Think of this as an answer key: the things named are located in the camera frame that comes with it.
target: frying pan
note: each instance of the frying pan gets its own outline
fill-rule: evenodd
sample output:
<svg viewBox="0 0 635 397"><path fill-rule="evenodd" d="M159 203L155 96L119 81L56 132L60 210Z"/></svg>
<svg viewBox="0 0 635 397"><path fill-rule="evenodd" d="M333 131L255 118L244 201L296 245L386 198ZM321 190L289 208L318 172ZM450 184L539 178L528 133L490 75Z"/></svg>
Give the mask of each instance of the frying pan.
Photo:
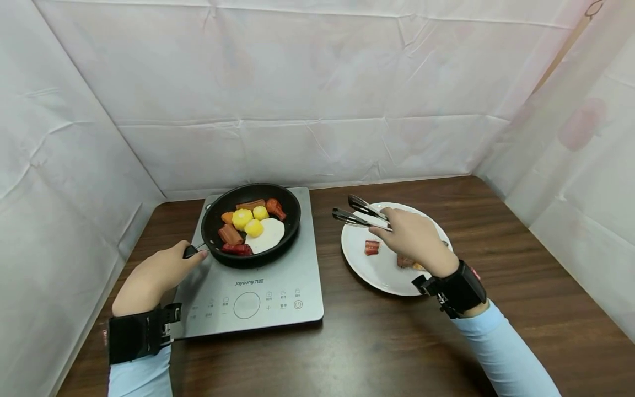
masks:
<svg viewBox="0 0 635 397"><path fill-rule="evenodd" d="M236 211L236 205L249 203L259 199L274 198L280 202L286 213L284 220L284 236L280 242L267 251L256 253L248 257L241 257L221 251L223 240L218 235L218 230L224 222L220 216L225 212ZM237 187L220 196L208 206L201 222L201 236L203 243L209 248L210 253L220 263L237 269L251 269L263 266L284 254L293 244L300 227L300 203L289 190L274 184L249 184ZM183 258L189 258L198 250L194 246L185 249Z"/></svg>

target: plastic food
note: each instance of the plastic food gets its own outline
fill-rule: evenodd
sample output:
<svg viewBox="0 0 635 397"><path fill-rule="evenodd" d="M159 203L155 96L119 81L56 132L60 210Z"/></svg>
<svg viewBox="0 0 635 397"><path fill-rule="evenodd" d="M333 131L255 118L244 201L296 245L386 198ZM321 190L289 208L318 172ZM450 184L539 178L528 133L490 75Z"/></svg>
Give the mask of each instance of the plastic food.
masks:
<svg viewBox="0 0 635 397"><path fill-rule="evenodd" d="M253 217L258 220L269 218L269 212L267 212L267 209L263 207L262 205L259 205L256 208L254 208L252 212L253 212Z"/></svg>
<svg viewBox="0 0 635 397"><path fill-rule="evenodd" d="M267 200L267 211L275 215L279 220L284 221L286 218L286 214L282 211L282 205L280 205L280 202L276 199Z"/></svg>
<svg viewBox="0 0 635 397"><path fill-rule="evenodd" d="M397 266L402 267L403 269L411 267L415 270L425 270L423 266L412 259L404 257L403 255L397 255Z"/></svg>
<svg viewBox="0 0 635 397"><path fill-rule="evenodd" d="M379 253L379 241L366 240L364 253L366 255L377 255Z"/></svg>
<svg viewBox="0 0 635 397"><path fill-rule="evenodd" d="M232 217L234 216L234 212L225 212L220 218L228 225L232 224Z"/></svg>
<svg viewBox="0 0 635 397"><path fill-rule="evenodd" d="M244 227L253 219L253 214L249 210L236 210L232 215L232 223L236 230L243 231Z"/></svg>
<svg viewBox="0 0 635 397"><path fill-rule="evenodd" d="M256 238L247 234L244 241L249 244L253 253L260 253L274 248L284 237L284 223L275 218L267 218L261 221L264 231Z"/></svg>
<svg viewBox="0 0 635 397"><path fill-rule="evenodd" d="M246 224L244 227L244 232L247 233L249 237L253 237L253 238L256 238L259 235L261 235L264 230L265 230L264 227L262 227L262 224L260 223L258 219L250 220L249 223Z"/></svg>
<svg viewBox="0 0 635 397"><path fill-rule="evenodd" d="M238 255L240 257L253 255L251 247L247 244L230 245L226 243L220 250L226 253L233 253L234 255Z"/></svg>
<svg viewBox="0 0 635 397"><path fill-rule="evenodd" d="M236 209L253 211L253 209L258 206L265 206L265 201L260 199L256 201L250 201L249 203L237 204Z"/></svg>
<svg viewBox="0 0 635 397"><path fill-rule="evenodd" d="M234 229L234 226L224 225L218 231L218 235L220 239L223 240L224 243L230 245L238 245L244 243L243 237Z"/></svg>

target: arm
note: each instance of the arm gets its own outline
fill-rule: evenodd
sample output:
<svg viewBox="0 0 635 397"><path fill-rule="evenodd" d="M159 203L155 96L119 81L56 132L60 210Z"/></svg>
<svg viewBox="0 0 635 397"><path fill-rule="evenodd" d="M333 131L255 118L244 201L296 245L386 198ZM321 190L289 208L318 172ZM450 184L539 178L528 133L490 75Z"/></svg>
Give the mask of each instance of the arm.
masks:
<svg viewBox="0 0 635 397"><path fill-rule="evenodd" d="M384 208L392 232L369 231L393 251L422 264L431 275L445 278L457 271L457 256L439 239L430 219ZM553 397L560 393L536 356L491 301L452 320L467 338L485 374L501 397Z"/></svg>
<svg viewBox="0 0 635 397"><path fill-rule="evenodd" d="M560 396L551 377L498 308L452 320L500 397Z"/></svg>
<svg viewBox="0 0 635 397"><path fill-rule="evenodd" d="M164 347L156 356L138 358L129 363L110 367L109 397L172 395L170 384L171 346Z"/></svg>
<svg viewBox="0 0 635 397"><path fill-rule="evenodd" d="M153 310L163 294L175 288L207 256L208 252L202 251L183 259L183 252L189 245L187 241L181 241L139 264L117 294L112 304L112 315L122 317ZM170 354L171 346L167 346L156 356L112 365L109 397L171 396Z"/></svg>

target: frying pan handle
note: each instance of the frying pan handle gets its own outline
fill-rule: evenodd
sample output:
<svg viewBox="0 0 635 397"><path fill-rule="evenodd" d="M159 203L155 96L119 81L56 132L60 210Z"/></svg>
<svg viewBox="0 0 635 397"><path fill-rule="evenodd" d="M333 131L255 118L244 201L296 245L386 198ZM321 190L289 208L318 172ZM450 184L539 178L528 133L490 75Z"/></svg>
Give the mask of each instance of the frying pan handle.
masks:
<svg viewBox="0 0 635 397"><path fill-rule="evenodd" d="M198 250L196 249L195 246L193 245L188 246L183 252L183 259L190 259L191 257L195 256L197 253L198 253Z"/></svg>

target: hand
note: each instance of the hand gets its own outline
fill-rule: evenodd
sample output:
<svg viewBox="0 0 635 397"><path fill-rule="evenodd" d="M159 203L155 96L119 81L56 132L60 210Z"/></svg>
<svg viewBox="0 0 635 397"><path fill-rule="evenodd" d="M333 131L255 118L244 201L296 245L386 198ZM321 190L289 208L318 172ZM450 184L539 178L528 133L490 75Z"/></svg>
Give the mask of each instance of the hand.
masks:
<svg viewBox="0 0 635 397"><path fill-rule="evenodd" d="M429 218L419 214L384 208L392 227L387 232L378 227L368 229L398 254L421 264L431 275L444 278L458 269L458 258L439 238Z"/></svg>
<svg viewBox="0 0 635 397"><path fill-rule="evenodd" d="M132 270L112 304L112 315L122 317L153 310L163 294L175 288L209 254L201 251L183 259L189 245L183 240L172 248L158 251Z"/></svg>

